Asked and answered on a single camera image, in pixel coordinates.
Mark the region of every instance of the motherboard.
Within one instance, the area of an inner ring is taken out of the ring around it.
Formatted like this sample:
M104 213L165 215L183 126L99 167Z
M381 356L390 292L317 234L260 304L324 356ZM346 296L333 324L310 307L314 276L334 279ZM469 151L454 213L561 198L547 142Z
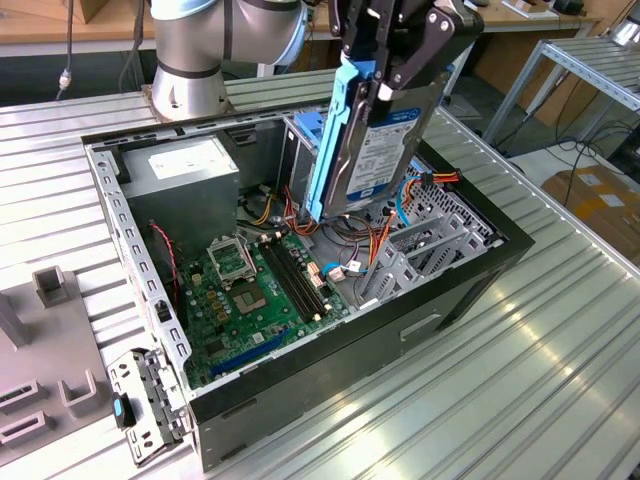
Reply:
M240 236L214 243L207 255L185 263L180 276L193 351L185 364L191 388L350 313L337 290L320 278L295 234L254 243Z

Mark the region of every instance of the ram slot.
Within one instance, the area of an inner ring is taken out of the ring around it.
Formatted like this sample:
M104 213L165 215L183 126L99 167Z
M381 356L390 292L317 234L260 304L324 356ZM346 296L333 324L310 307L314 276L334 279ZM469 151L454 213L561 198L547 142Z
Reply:
M279 243L265 244L260 246L260 252L306 323L317 320L317 315L322 316L325 313L322 302L286 248Z

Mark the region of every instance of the hard drive label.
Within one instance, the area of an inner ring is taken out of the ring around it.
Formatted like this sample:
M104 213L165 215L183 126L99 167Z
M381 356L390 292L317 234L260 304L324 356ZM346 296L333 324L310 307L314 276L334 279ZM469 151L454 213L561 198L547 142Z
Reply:
M420 112L419 108L392 112L384 122L369 127L347 187L350 201L375 195L391 182L404 152L404 137Z

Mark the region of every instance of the green circuit board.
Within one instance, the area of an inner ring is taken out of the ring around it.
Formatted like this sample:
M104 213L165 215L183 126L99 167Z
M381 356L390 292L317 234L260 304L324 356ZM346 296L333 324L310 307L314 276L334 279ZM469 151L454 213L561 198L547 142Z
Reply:
M300 240L289 234L282 239L282 245L296 255L300 271L310 283L306 264L312 259ZM305 322L263 258L258 244L248 244L247 249L257 270L255 280L236 282L228 291L222 287L209 255L180 268L186 284L183 287L188 316L185 333L193 351L185 364L191 388L212 382L220 374L216 368L230 362L233 365L225 368L225 373L240 368L349 314L344 299L327 285L322 293L318 292L318 297L330 305L330 309L319 321L307 319ZM229 265L242 266L226 247L223 256L228 257L224 260L225 271ZM199 278L194 279L194 269L201 272L197 274Z

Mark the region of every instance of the metal rail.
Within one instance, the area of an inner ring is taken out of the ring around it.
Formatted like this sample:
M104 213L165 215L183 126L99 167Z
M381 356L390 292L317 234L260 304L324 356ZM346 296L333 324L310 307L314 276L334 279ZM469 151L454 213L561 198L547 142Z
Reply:
M574 73L593 85L613 100L632 111L640 110L640 52L630 51L613 44L606 38L575 38L566 40L542 40L538 43L511 90L487 127L483 139L492 143L509 112L515 106L540 61L549 58L561 68ZM537 105L548 92L560 73L556 70L536 96L532 105Z
M229 92L247 110L326 97L332 81L299 74ZM148 338L77 138L154 121L136 94L0 110L0 284L51 264L75 271L107 363ZM443 110L425 138L536 245L459 323L209 477L626 478L637 465L638 270ZM136 470L107 417L0 477L202 478L199 468L184 445Z

